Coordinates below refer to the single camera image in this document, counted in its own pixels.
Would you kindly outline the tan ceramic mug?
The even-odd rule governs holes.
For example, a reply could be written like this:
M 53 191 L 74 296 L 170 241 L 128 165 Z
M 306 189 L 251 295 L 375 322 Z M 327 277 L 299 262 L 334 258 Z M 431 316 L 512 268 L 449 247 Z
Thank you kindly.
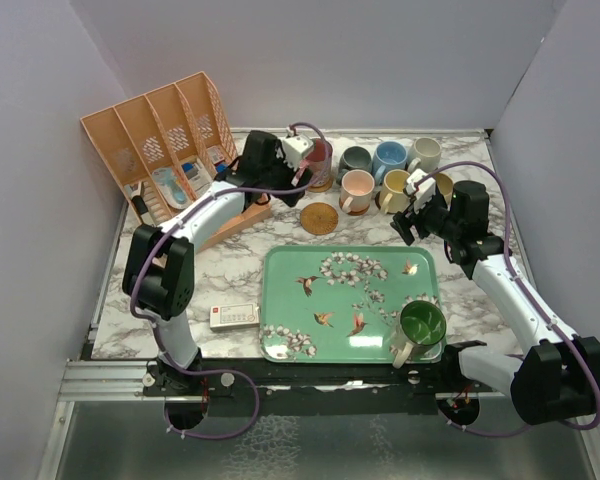
M 434 179 L 437 189 L 445 199 L 446 205 L 450 206 L 453 197 L 454 181 L 445 173 L 436 173 Z

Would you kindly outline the red ceramic mug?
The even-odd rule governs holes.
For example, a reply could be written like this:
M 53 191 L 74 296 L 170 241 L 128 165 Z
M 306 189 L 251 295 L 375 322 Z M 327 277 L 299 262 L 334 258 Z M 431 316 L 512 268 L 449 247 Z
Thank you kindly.
M 333 181 L 333 149 L 328 141 L 323 141 L 320 138 L 312 138 L 311 140 L 314 142 L 314 149 L 301 162 L 300 183 L 307 183 L 307 174 L 311 173 L 313 181 L 311 186 L 321 186 L 331 180 Z

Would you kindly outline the yellow ceramic mug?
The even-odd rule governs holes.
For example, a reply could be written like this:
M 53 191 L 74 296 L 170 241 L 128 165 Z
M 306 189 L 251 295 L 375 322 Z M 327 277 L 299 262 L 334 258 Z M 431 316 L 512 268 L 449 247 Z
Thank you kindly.
M 404 188 L 410 174 L 405 170 L 391 170 L 383 180 L 378 197 L 379 210 L 383 214 L 395 214 L 404 211 L 409 202 Z

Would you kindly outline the cream ceramic mug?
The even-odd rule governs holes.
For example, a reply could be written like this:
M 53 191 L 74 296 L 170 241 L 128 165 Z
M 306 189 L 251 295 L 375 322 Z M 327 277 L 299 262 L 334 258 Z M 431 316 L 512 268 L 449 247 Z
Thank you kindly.
M 413 173 L 422 170 L 431 173 L 436 170 L 441 160 L 442 147 L 433 138 L 416 139 L 408 150 L 406 170 Z

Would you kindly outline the grey ceramic mug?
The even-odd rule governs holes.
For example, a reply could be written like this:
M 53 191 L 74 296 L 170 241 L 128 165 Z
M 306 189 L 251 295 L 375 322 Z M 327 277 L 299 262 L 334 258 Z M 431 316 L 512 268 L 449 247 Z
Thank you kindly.
M 373 160 L 369 151 L 361 146 L 351 146 L 344 150 L 340 157 L 336 184 L 341 185 L 346 173 L 353 170 L 372 172 Z

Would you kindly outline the pink ceramic mug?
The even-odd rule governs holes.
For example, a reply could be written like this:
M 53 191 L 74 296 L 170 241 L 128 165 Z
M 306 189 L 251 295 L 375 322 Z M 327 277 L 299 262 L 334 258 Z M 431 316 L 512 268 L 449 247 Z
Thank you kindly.
M 374 177 L 363 170 L 346 173 L 342 179 L 339 205 L 347 214 L 349 211 L 363 210 L 370 207 L 375 188 Z

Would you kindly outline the blue ceramic mug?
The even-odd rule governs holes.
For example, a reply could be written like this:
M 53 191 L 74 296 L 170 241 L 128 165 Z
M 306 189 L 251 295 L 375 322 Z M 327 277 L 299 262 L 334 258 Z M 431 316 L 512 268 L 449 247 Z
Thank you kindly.
M 407 162 L 408 152 L 405 146 L 396 141 L 380 143 L 373 154 L 372 175 L 375 184 L 380 186 L 384 177 L 392 170 L 403 170 Z

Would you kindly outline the green floral mug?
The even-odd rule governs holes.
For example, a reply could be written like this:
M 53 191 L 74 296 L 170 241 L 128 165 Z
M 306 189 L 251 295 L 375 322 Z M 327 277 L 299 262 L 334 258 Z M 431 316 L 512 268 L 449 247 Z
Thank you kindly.
M 399 369 L 426 356 L 445 339 L 446 330 L 446 319 L 438 306 L 424 300 L 410 302 L 401 311 L 389 340 L 392 366 Z

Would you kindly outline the green floral tray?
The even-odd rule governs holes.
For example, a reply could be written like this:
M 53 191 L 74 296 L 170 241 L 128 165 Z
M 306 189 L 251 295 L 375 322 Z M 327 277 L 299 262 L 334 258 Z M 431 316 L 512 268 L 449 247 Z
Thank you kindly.
M 278 246 L 264 260 L 260 350 L 276 363 L 389 365 L 400 313 L 415 300 L 440 302 L 423 248 Z

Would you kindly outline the light wooden coaster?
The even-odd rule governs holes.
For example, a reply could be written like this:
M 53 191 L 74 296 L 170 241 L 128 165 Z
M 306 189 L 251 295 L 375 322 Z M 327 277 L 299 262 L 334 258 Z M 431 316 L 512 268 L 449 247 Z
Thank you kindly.
M 347 215 L 350 216 L 360 216 L 360 215 L 364 215 L 365 213 L 367 213 L 367 211 L 369 210 L 369 207 L 363 209 L 363 210 L 357 210 L 357 211 L 349 211 L 347 212 Z

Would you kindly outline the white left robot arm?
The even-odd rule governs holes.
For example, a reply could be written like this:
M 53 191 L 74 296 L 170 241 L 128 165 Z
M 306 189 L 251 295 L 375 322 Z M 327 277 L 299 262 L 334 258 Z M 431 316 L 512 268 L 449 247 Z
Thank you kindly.
M 195 365 L 200 350 L 189 328 L 186 308 L 194 293 L 195 256 L 228 221 L 262 196 L 295 206 L 313 174 L 307 158 L 313 141 L 299 133 L 300 123 L 283 137 L 253 130 L 241 155 L 216 174 L 206 192 L 174 218 L 140 225 L 133 234 L 122 288 L 130 312 L 149 322 L 159 360 L 168 365 L 166 382 L 186 395 L 200 385 Z

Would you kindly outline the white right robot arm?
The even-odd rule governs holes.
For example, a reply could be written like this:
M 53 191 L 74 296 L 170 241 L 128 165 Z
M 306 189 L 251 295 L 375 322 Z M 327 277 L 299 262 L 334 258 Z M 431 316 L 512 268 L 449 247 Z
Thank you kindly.
M 528 425 L 590 415 L 600 423 L 600 342 L 582 337 L 557 316 L 521 274 L 508 247 L 508 236 L 488 227 L 489 195 L 483 184 L 455 184 L 447 202 L 436 182 L 422 171 L 408 177 L 410 204 L 391 225 L 406 244 L 435 235 L 450 248 L 461 267 L 499 310 L 524 357 L 497 354 L 480 341 L 445 346 L 439 378 L 461 391 L 477 381 L 507 395 Z

